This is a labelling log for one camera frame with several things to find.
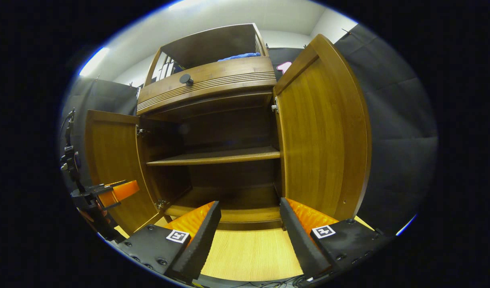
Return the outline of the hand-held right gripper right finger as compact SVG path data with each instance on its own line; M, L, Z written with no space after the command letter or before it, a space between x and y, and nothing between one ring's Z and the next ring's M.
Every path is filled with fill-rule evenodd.
M288 198L281 198L280 213L306 280L345 273L394 239L356 219L339 221Z

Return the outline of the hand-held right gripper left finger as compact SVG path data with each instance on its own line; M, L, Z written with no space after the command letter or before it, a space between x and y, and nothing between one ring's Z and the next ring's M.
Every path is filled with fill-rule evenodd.
M111 247L125 259L161 279L175 283L197 280L211 250L221 219L219 201L212 201L166 224L154 216L137 229L118 231Z

